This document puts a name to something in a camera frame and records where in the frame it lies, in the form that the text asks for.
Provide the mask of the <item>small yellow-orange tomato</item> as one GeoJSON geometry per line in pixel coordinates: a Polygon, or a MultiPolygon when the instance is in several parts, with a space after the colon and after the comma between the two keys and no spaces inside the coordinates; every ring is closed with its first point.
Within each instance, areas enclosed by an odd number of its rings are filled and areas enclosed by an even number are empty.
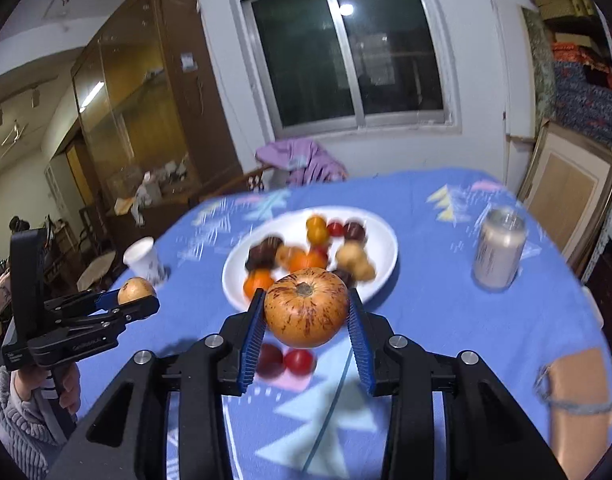
{"type": "Polygon", "coordinates": [[[317,224],[307,229],[307,239],[312,246],[327,246],[330,234],[325,224],[317,224]]]}

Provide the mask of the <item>white paper cup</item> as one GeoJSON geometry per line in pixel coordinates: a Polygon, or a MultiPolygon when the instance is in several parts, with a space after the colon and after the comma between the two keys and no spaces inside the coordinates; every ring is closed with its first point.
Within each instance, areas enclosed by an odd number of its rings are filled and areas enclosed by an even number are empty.
{"type": "Polygon", "coordinates": [[[143,237],[132,243],[123,254],[123,263],[138,278],[144,278],[153,286],[167,280],[167,271],[159,260],[153,237],[143,237]]]}

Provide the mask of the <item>large orange mandarin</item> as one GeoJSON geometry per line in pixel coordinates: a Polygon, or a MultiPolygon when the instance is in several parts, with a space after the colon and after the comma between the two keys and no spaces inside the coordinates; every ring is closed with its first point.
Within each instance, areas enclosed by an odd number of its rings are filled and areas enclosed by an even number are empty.
{"type": "Polygon", "coordinates": [[[243,292],[247,299],[252,300],[257,289],[267,290],[275,279],[269,269],[256,269],[248,273],[243,285],[243,292]]]}

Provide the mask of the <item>framed board against wall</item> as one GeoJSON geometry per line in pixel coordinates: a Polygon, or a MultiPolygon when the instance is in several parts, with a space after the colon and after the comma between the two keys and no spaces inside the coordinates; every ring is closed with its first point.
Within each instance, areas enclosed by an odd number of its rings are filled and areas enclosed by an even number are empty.
{"type": "Polygon", "coordinates": [[[612,204],[612,148],[542,122],[518,199],[581,276],[612,204]]]}

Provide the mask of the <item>large tan round fruit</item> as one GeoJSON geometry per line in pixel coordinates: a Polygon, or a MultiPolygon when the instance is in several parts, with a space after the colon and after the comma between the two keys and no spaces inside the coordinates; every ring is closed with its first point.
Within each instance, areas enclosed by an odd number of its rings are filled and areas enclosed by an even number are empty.
{"type": "Polygon", "coordinates": [[[349,240],[338,248],[335,260],[340,268],[351,271],[359,262],[367,261],[368,257],[361,243],[349,240]]]}

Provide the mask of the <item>pale tan fruit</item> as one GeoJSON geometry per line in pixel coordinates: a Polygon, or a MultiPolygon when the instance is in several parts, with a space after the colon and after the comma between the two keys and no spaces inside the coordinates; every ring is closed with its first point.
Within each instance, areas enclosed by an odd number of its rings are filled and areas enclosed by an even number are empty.
{"type": "Polygon", "coordinates": [[[375,277],[375,268],[368,259],[358,260],[353,265],[353,278],[357,282],[371,282],[375,277]]]}

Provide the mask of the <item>sliding glass window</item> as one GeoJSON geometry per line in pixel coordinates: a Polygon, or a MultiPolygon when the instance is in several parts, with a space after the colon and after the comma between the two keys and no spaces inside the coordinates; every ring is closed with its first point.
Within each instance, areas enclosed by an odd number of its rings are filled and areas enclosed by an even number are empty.
{"type": "Polygon", "coordinates": [[[455,60],[438,0],[232,0],[274,139],[455,132],[455,60]]]}

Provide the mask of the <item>blue patterned tablecloth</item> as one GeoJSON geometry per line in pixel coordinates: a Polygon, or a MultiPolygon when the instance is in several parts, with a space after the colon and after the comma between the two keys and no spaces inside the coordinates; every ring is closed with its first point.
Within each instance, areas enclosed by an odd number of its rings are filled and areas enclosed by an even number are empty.
{"type": "MultiPolygon", "coordinates": [[[[398,240],[397,266],[370,308],[427,351],[477,352],[548,434],[548,405],[534,390],[539,373],[607,344],[578,280],[536,222],[513,285],[495,294],[475,284],[481,217],[515,203],[488,174],[461,168],[202,203],[157,240],[171,271],[157,292],[158,312],[129,325],[115,349],[80,363],[82,407],[91,408],[137,351],[168,356],[219,330],[232,312],[221,285],[225,259],[257,226],[300,209],[345,206],[382,217],[398,240]]],[[[345,333],[317,350],[315,372],[304,382],[255,382],[223,407],[236,478],[375,479],[381,472],[391,404],[365,392],[345,333]]]]}

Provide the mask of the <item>red cherry tomato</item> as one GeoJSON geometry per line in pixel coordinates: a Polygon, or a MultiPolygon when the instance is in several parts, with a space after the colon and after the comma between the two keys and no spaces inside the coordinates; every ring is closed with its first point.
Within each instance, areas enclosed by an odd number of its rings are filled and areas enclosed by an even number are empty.
{"type": "Polygon", "coordinates": [[[344,238],[345,237],[345,226],[342,222],[333,220],[327,224],[327,232],[330,237],[333,238],[344,238]]]}
{"type": "Polygon", "coordinates": [[[329,250],[330,250],[330,245],[329,244],[324,244],[324,245],[312,245],[311,249],[314,252],[317,252],[318,254],[321,254],[323,256],[327,256],[329,254],[329,250]]]}
{"type": "Polygon", "coordinates": [[[315,364],[315,355],[306,349],[291,349],[284,355],[285,368],[295,376],[310,375],[315,364]]]}

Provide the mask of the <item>white beverage can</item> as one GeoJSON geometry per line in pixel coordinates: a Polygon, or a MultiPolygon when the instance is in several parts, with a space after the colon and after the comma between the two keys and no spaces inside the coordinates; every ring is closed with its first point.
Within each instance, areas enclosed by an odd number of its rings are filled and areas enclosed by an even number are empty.
{"type": "Polygon", "coordinates": [[[490,292],[508,289],[516,278],[526,240],[526,221],[517,210],[491,208],[480,225],[474,281],[490,292]]]}

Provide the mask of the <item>dark purple plum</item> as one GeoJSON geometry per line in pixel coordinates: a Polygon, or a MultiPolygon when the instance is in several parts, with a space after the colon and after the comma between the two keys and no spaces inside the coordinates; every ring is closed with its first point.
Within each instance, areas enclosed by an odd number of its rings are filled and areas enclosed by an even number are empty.
{"type": "Polygon", "coordinates": [[[273,379],[281,375],[284,370],[284,354],[282,349],[275,344],[264,342],[261,345],[258,357],[257,375],[261,378],[273,379]]]}

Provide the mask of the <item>dark red plum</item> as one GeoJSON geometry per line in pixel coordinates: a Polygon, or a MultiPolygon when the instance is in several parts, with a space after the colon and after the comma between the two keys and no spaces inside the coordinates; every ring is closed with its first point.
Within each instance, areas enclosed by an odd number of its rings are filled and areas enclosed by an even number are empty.
{"type": "Polygon", "coordinates": [[[344,224],[344,238],[346,242],[364,244],[367,239],[364,223],[353,220],[346,222],[344,224]]]}

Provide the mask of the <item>brown speckled persimmon fruit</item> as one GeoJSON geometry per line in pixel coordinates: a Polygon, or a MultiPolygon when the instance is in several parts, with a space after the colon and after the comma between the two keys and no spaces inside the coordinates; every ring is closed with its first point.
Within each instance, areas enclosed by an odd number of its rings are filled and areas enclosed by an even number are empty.
{"type": "Polygon", "coordinates": [[[278,247],[274,255],[274,262],[278,268],[289,270],[291,266],[292,258],[302,256],[306,252],[304,248],[294,245],[282,244],[278,247]]]}

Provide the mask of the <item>speckled tan round fruit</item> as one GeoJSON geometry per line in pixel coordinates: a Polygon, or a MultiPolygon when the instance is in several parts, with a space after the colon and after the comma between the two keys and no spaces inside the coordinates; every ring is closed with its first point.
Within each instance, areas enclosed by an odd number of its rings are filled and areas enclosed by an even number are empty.
{"type": "Polygon", "coordinates": [[[335,274],[309,268],[286,275],[266,291],[265,319],[272,335],[292,348],[317,348],[346,323],[349,294],[335,274]]]}

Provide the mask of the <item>white oval plate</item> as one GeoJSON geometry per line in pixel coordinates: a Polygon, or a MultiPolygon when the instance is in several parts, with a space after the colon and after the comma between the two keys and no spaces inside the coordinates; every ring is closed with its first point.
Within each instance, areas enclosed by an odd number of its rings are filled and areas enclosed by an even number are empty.
{"type": "Polygon", "coordinates": [[[321,206],[281,214],[251,229],[229,252],[222,268],[225,298],[245,310],[255,285],[269,285],[294,271],[317,266],[341,270],[357,264],[353,279],[363,302],[391,282],[399,256],[393,228],[377,214],[321,206]]]}

